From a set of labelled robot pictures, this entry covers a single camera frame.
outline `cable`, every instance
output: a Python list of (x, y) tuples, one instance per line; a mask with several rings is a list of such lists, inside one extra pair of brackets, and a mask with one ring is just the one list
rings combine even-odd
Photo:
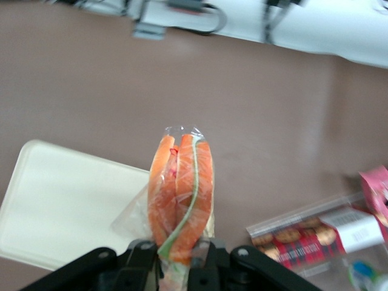
[(380, 0), (380, 5), (382, 8), (388, 10), (388, 0)]
[(203, 8), (214, 9), (218, 12), (219, 21), (218, 21), (218, 25), (214, 29), (212, 29), (212, 30), (197, 30), (197, 29), (191, 29), (191, 28), (180, 27), (180, 26), (172, 26), (171, 28), (185, 30), (187, 32), (192, 32), (192, 33), (195, 33), (197, 35), (211, 35), (213, 33), (220, 31), (221, 29), (223, 29), (225, 27), (226, 22), (227, 22), (227, 16), (220, 8), (218, 8), (217, 6), (214, 6), (213, 4), (208, 4), (208, 3), (204, 3)]
[(284, 19), (291, 6), (291, 0), (280, 0), (278, 6), (281, 9), (280, 12), (270, 20), (270, 12), (273, 5), (267, 1), (266, 8), (264, 10), (263, 23), (264, 23), (264, 40), (266, 44), (274, 44), (272, 39), (272, 30)]

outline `cookie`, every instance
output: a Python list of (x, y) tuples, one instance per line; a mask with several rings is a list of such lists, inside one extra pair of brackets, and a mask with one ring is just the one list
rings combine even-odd
[(304, 229), (303, 235), (308, 238), (310, 236), (316, 235), (316, 231), (314, 228)]
[(276, 240), (283, 244), (293, 243), (300, 239), (300, 237), (299, 231), (293, 228), (284, 229), (275, 235)]
[(254, 246), (261, 246), (263, 244), (268, 244), (273, 240), (273, 236), (271, 233), (267, 233), (265, 235), (257, 236), (252, 238), (252, 242)]
[(263, 252), (265, 255), (267, 255), (271, 259), (273, 259), (277, 262), (279, 261), (280, 251), (279, 251), (278, 247), (276, 245), (274, 245), (274, 243), (270, 242), (268, 244), (258, 246), (258, 250), (260, 252)]
[(318, 217), (309, 218), (305, 221), (299, 222), (298, 226), (302, 229), (309, 229), (311, 227), (318, 227), (322, 224)]
[(382, 223), (383, 226), (388, 227), (388, 219), (381, 213), (375, 214), (378, 220)]
[(329, 244), (334, 243), (337, 234), (331, 227), (323, 224), (321, 226), (315, 227), (314, 229), (316, 232), (316, 237), (322, 246), (328, 246)]

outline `green stripe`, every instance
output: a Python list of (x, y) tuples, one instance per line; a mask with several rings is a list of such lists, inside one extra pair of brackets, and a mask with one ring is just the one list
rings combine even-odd
[(197, 153), (196, 153), (196, 144), (198, 141), (200, 141), (202, 137), (200, 136), (194, 136), (193, 137), (193, 155), (194, 155), (194, 188), (193, 188), (193, 197), (191, 200), (191, 203), (189, 205), (189, 208), (187, 209), (186, 214), (183, 216), (183, 219), (181, 222), (176, 226), (175, 230), (170, 234), (170, 236), (166, 239), (166, 241), (161, 245), (161, 247), (158, 250), (158, 254), (161, 255), (164, 258), (169, 257), (171, 246), (173, 245), (174, 241), (179, 236), (179, 233), (181, 232), (183, 226), (189, 220), (189, 217), (191, 215), (191, 212), (194, 208), (195, 201), (198, 197), (198, 184), (199, 184), (199, 174), (198, 174), (198, 160), (197, 160)]

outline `red plaid packaging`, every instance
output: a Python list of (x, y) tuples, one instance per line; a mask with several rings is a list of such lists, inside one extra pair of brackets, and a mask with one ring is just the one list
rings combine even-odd
[(252, 238), (267, 256), (292, 269), (388, 241), (388, 220), (343, 207)]

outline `plastic bag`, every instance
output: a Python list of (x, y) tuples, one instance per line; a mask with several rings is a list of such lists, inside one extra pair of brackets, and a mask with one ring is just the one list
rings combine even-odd
[(185, 290), (192, 249), (214, 236), (213, 160), (195, 127), (168, 127), (155, 153), (149, 183), (113, 222), (124, 237), (153, 239), (164, 279), (160, 290)]

